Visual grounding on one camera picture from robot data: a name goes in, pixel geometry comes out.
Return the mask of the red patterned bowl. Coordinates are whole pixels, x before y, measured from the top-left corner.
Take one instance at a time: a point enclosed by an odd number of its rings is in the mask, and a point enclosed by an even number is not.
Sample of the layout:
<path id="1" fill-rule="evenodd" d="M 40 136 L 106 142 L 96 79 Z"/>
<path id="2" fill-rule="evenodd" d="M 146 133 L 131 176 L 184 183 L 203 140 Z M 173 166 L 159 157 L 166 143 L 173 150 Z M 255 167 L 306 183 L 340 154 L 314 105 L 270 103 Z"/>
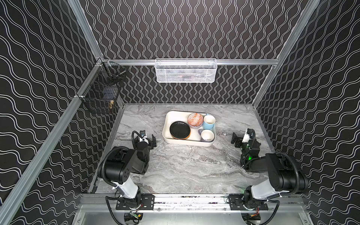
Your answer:
<path id="1" fill-rule="evenodd" d="M 191 128 L 199 128 L 203 124 L 204 117 L 200 113 L 192 113 L 187 118 L 187 123 Z"/>

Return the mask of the black plate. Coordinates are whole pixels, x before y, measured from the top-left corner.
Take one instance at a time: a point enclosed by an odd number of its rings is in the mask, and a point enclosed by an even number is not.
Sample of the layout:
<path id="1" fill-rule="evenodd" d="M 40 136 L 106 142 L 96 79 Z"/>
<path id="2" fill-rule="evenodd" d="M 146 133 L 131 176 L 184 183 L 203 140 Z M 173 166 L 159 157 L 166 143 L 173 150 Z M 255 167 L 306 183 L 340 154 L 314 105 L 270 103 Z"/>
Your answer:
<path id="1" fill-rule="evenodd" d="M 170 125 L 170 134 L 174 139 L 187 137 L 191 132 L 190 126 L 183 121 L 175 121 Z"/>

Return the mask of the orange plate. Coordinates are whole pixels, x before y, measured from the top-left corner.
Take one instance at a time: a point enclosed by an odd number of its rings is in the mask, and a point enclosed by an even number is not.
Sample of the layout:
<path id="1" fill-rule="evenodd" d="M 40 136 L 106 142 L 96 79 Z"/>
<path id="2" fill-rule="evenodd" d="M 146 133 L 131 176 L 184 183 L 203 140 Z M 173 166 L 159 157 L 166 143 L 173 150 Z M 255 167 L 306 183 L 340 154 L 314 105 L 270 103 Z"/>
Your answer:
<path id="1" fill-rule="evenodd" d="M 189 132 L 187 137 L 181 138 L 180 140 L 187 140 L 191 136 L 191 132 Z"/>

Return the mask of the lavender mug white inside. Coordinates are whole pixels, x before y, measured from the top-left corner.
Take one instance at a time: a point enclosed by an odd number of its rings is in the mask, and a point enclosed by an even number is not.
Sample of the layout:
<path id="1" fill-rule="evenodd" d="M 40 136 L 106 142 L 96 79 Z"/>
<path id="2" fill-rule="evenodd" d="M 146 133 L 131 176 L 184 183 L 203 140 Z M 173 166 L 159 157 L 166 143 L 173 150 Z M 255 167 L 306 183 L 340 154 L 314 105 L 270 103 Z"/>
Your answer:
<path id="1" fill-rule="evenodd" d="M 205 143 L 210 143 L 215 139 L 215 135 L 211 130 L 208 129 L 200 129 L 198 131 L 200 137 L 201 137 L 201 141 L 205 142 Z"/>

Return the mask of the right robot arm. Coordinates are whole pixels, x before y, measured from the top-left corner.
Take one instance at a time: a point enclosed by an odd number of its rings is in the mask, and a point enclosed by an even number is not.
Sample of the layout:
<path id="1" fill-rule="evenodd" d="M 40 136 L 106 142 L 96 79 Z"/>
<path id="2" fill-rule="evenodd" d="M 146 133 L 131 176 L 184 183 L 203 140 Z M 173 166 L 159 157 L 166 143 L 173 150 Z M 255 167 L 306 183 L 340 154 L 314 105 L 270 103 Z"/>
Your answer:
<path id="1" fill-rule="evenodd" d="M 241 202 L 247 209 L 258 209 L 266 201 L 308 188 L 308 178 L 294 157 L 283 152 L 259 156 L 261 143 L 253 129 L 248 128 L 242 137 L 232 133 L 231 143 L 241 150 L 240 164 L 246 172 L 268 174 L 267 180 L 245 189 Z"/>

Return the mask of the light blue mug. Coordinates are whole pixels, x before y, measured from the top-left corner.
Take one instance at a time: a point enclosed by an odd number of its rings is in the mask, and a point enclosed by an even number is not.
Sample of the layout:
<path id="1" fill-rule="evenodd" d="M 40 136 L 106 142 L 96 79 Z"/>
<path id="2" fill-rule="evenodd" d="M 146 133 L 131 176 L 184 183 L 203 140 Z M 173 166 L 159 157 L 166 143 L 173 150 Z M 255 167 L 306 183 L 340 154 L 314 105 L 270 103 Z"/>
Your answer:
<path id="1" fill-rule="evenodd" d="M 216 118 L 211 114 L 206 114 L 203 118 L 203 129 L 205 130 L 211 130 L 213 129 L 214 125 L 216 123 Z"/>

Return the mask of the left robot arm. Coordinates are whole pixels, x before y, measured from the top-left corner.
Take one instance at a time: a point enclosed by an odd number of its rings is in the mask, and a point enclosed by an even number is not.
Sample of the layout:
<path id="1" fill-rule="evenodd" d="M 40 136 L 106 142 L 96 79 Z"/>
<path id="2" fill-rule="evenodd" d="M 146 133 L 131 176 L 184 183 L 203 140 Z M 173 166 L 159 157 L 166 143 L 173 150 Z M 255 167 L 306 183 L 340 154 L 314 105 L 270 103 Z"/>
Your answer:
<path id="1" fill-rule="evenodd" d="M 101 161 L 97 176 L 119 193 L 119 197 L 107 200 L 119 201 L 130 209 L 141 206 L 140 188 L 130 178 L 131 173 L 144 175 L 149 167 L 150 151 L 157 146 L 154 135 L 149 138 L 146 131 L 133 131 L 132 149 L 124 146 L 113 147 Z"/>

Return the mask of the white plastic bin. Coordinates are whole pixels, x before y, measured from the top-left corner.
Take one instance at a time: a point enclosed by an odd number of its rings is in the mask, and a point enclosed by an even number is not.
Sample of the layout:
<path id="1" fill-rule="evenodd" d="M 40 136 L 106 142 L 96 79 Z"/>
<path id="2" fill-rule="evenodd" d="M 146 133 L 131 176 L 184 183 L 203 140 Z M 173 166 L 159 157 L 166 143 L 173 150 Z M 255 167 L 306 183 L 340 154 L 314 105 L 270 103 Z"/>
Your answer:
<path id="1" fill-rule="evenodd" d="M 187 122 L 188 117 L 193 112 L 182 112 L 182 111 L 170 111 L 166 114 L 165 123 L 162 131 L 162 136 L 167 143 L 190 145 L 190 146 L 202 146 L 210 147 L 215 143 L 216 140 L 216 129 L 214 126 L 211 132 L 214 134 L 214 138 L 210 142 L 206 142 L 201 138 L 201 132 L 203 131 L 203 125 L 200 128 L 190 128 L 190 136 L 185 140 L 175 139 L 171 136 L 170 125 L 174 122 Z"/>

